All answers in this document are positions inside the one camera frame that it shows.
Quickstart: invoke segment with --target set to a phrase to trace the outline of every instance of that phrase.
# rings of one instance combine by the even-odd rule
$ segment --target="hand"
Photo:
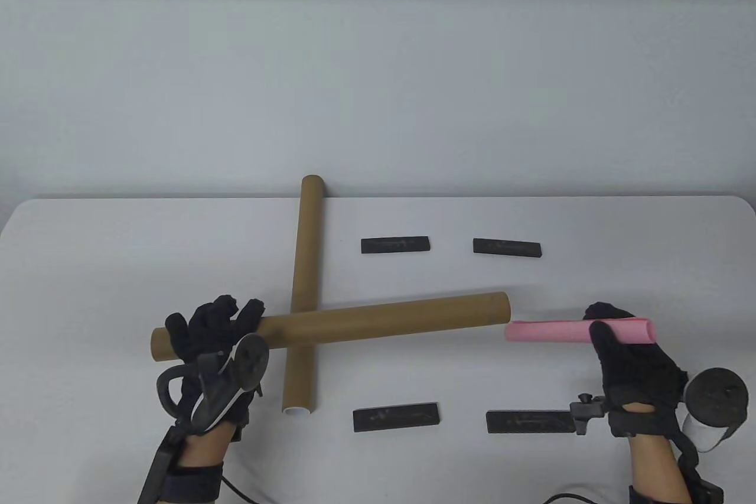
[[[634,317],[608,303],[595,303],[585,310],[584,320]],[[680,370],[658,344],[621,344],[609,325],[591,325],[591,342],[601,363],[604,395],[610,410],[610,425],[618,429],[636,428],[634,420],[622,420],[618,412],[651,413],[657,428],[637,427],[623,434],[672,435],[677,428],[674,410],[683,396],[688,374]]]
[[[194,363],[197,356],[205,353],[224,352],[230,354],[232,347],[246,334],[257,330],[265,305],[259,299],[251,299],[239,312],[237,302],[230,295],[221,295],[213,303],[197,307],[189,324],[181,313],[173,313],[165,320],[165,328],[171,338],[171,346],[184,363]],[[194,406],[202,395],[198,378],[184,378],[181,382],[181,399],[178,402],[179,415],[191,418]],[[249,404],[254,392],[246,392],[230,407],[222,418],[243,428],[249,422]]]

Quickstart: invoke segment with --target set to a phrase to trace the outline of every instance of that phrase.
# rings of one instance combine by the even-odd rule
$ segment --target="black velcro strap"
[[[223,464],[196,469],[177,468],[165,477],[160,499],[175,504],[207,504],[221,492]]]
[[[636,435],[662,435],[662,426],[653,413],[613,411],[608,416],[612,435],[635,437]]]
[[[661,408],[653,413],[632,413],[614,409],[608,415],[612,435],[635,437],[636,435],[659,435],[672,439],[680,434],[680,424],[673,409]]]

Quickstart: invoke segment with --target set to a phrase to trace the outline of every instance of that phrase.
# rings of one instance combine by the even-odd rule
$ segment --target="pink foam tube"
[[[612,327],[617,340],[624,344],[654,344],[656,329],[647,318],[598,318]],[[588,321],[515,321],[504,329],[512,342],[591,342]]]

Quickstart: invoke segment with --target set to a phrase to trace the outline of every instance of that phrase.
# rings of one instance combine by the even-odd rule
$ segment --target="gray wall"
[[[38,194],[737,193],[756,0],[0,0]]]

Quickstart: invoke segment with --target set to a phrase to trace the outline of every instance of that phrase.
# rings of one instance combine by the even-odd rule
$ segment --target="cable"
[[[234,485],[232,485],[229,479],[227,479],[224,476],[222,476],[221,479],[223,480],[223,482],[225,482],[226,486],[231,488],[234,494],[236,494],[238,497],[243,499],[244,502],[249,502],[249,504],[257,504],[257,502],[255,502],[253,499],[246,496],[246,494],[244,494],[241,490],[239,490]],[[557,500],[562,499],[562,498],[571,498],[573,500],[584,502],[584,504],[598,504],[598,502],[594,502],[590,498],[586,498],[585,496],[581,496],[580,494],[573,494],[572,492],[560,492],[559,494],[554,494],[553,496],[551,496],[550,499],[545,501],[543,504],[551,504],[551,502],[556,502]]]
[[[221,480],[223,480],[223,482],[226,483],[227,487],[229,487],[229,488],[232,489],[232,491],[234,492],[234,494],[236,494],[238,497],[240,497],[241,499],[243,499],[244,502],[249,502],[249,504],[257,504],[257,502],[255,502],[253,499],[251,499],[248,496],[246,496],[246,494],[244,494],[241,490],[239,490],[234,485],[232,485],[226,477],[222,476]]]
[[[580,494],[573,494],[572,492],[560,492],[559,494],[554,494],[543,504],[551,504],[551,502],[554,502],[561,498],[572,498],[573,500],[580,500],[581,502],[585,502],[585,504],[597,504],[597,502],[594,502],[590,498],[586,498],[585,496],[581,496]]]

